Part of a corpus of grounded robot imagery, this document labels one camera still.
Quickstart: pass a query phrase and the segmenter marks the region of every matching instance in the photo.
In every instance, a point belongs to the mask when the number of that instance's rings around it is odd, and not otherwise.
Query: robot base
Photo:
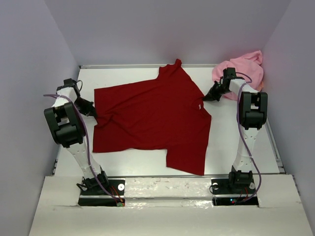
[[[112,193],[111,186],[113,186],[123,203],[125,204],[125,180],[120,178],[109,178],[109,187],[107,187],[107,191]],[[78,201],[78,205],[83,207],[119,207],[124,204],[120,204],[120,198],[116,192],[113,191],[113,195],[117,197],[117,199],[113,199],[111,196],[108,196],[104,191],[99,189],[93,190],[81,190],[80,198]]]

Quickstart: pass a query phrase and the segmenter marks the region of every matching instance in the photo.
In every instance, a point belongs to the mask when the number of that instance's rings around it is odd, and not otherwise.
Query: black bracket
[[[240,194],[246,188],[248,193],[252,194],[255,191],[255,189],[250,189],[252,183],[254,183],[252,171],[244,173],[236,171],[232,166],[228,178],[211,179],[210,191],[213,195],[231,195]]]
[[[245,129],[260,129],[267,120],[267,104],[268,94],[258,92],[257,94],[250,92],[242,92],[239,103],[239,119],[240,124]]]
[[[85,116],[92,116],[94,118],[97,117],[96,109],[93,106],[93,102],[85,100],[80,95],[80,90],[77,86],[77,82],[73,79],[66,79],[63,81],[63,86],[59,86],[57,91],[64,89],[64,88],[73,88],[77,99],[74,101],[75,106],[78,108],[79,112]]]
[[[86,135],[72,102],[60,107],[51,107],[44,110],[44,115],[56,144],[69,148],[73,144],[83,143]],[[68,118],[69,122],[62,124],[62,119]]]
[[[101,173],[97,175],[97,179],[102,184],[102,186],[106,189],[109,186],[109,181],[105,171],[101,168]],[[77,183],[77,186],[81,189],[81,191],[92,191],[95,195],[103,193],[104,191],[99,186],[98,182],[95,178],[84,178],[83,184]]]
[[[223,76],[220,78],[220,82],[215,81],[215,84],[209,90],[206,96],[204,96],[204,101],[219,101],[221,96],[225,93],[231,92],[229,90],[230,82],[234,79],[244,79],[243,77],[237,77],[235,68],[228,67],[223,70]]]

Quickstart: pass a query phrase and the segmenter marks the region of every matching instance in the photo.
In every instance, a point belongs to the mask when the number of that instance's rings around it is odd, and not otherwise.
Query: t-shirt sleeve
[[[176,145],[167,149],[166,166],[195,175],[204,175],[206,143]]]

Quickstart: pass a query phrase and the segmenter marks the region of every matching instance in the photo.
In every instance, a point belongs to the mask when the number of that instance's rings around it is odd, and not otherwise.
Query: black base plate
[[[231,195],[231,194],[245,194],[244,189],[233,189],[229,186],[229,180],[228,178],[214,178],[211,179],[211,193],[213,195]],[[247,188],[248,194],[253,194],[255,192],[255,189]]]
[[[106,189],[109,193],[112,193],[110,186],[114,186],[118,194],[125,203],[124,194],[125,189],[120,191],[118,189],[119,184],[125,185],[124,179],[108,179],[109,187]],[[117,203],[120,202],[119,199],[115,200],[112,197],[108,196],[101,188],[93,189],[93,190],[86,190],[80,192],[80,199],[78,204],[83,207],[117,207]]]

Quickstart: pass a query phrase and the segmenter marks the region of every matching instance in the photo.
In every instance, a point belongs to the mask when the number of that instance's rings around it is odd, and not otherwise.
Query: wire
[[[246,199],[246,198],[248,198],[248,191],[247,191],[247,188],[245,188],[245,191],[246,191],[246,197],[245,197],[245,199]]]
[[[245,148],[246,148],[246,150],[247,150],[247,152],[248,152],[248,155],[250,156],[250,159],[251,159],[251,161],[252,161],[252,163],[253,163],[255,169],[257,170],[257,173],[258,173],[258,176],[259,176],[259,183],[258,183],[258,187],[256,188],[255,192],[254,192],[249,198],[243,199],[243,200],[241,201],[241,202],[246,202],[246,201],[248,201],[249,199],[253,198],[253,197],[255,196],[255,194],[258,192],[258,190],[260,189],[260,186],[261,186],[261,173],[260,173],[260,171],[259,171],[259,169],[258,169],[258,167],[257,167],[257,165],[256,165],[256,163],[255,163],[255,161],[254,161],[254,159],[253,159],[253,157],[252,157],[252,153],[251,153],[249,147],[247,146],[247,144],[246,144],[246,142],[245,142],[245,139],[244,139],[244,137],[243,137],[243,134],[242,134],[242,131],[241,131],[240,117],[239,117],[239,106],[240,106],[240,99],[241,99],[242,88],[243,88],[246,84],[251,83],[251,82],[252,82],[252,79],[251,79],[251,77],[249,77],[248,75],[246,75],[246,74],[244,74],[244,73],[241,73],[241,72],[236,72],[236,73],[237,73],[237,74],[244,75],[244,76],[246,76],[246,77],[250,80],[249,82],[246,82],[245,84],[242,84],[241,87],[240,87],[240,90],[238,91],[238,95],[237,95],[237,115],[236,115],[237,117],[236,117],[236,119],[237,119],[237,127],[238,127],[238,131],[239,131],[239,133],[240,133],[240,137],[241,137],[241,139],[242,139],[242,141],[243,141],[243,143],[244,143],[244,146],[245,146]]]
[[[243,191],[241,191],[241,195],[236,199],[239,200],[242,197]]]
[[[77,81],[77,84],[78,84],[78,82],[81,82],[81,87],[80,87],[80,89],[79,89],[79,91],[81,92],[82,87],[83,87],[83,81],[82,81],[82,80],[78,80],[78,81]]]
[[[124,203],[124,202],[123,202],[123,199],[121,198],[121,196],[120,196],[119,193],[117,192],[116,188],[115,188],[114,186],[112,186],[112,188],[113,188],[113,190],[116,192],[116,194],[117,194],[117,196],[119,197],[120,201],[121,201],[122,203]]]
[[[114,195],[115,195],[115,193],[114,193],[114,191],[113,191],[113,189],[112,189],[112,188],[110,188],[110,191],[112,192],[112,195],[114,196]]]
[[[64,96],[64,95],[59,95],[59,94],[45,94],[44,97],[53,97],[53,98],[56,98],[56,99],[57,99],[58,97],[62,97],[62,98],[64,98],[64,99],[66,99],[68,102],[73,103],[70,98],[68,98],[67,96]],[[98,180],[97,175],[96,175],[96,173],[95,173],[94,170],[93,170],[93,167],[92,167],[92,165],[91,165],[90,141],[89,141],[88,130],[87,130],[87,127],[86,127],[86,125],[85,125],[85,123],[84,123],[84,120],[83,120],[83,118],[82,118],[82,116],[81,116],[81,114],[80,114],[78,108],[77,108],[75,105],[73,105],[73,107],[74,107],[74,109],[75,109],[75,111],[76,111],[76,113],[77,113],[77,115],[78,115],[80,121],[82,122],[84,131],[85,131],[85,133],[86,133],[87,155],[88,155],[88,164],[89,164],[90,170],[91,170],[91,172],[92,172],[92,174],[93,174],[95,180],[96,180],[97,183],[99,184],[100,188],[101,188],[108,196],[111,196],[112,198],[116,198],[115,196],[113,196],[112,194],[110,194],[110,193],[104,188],[104,186],[103,186],[102,183]]]

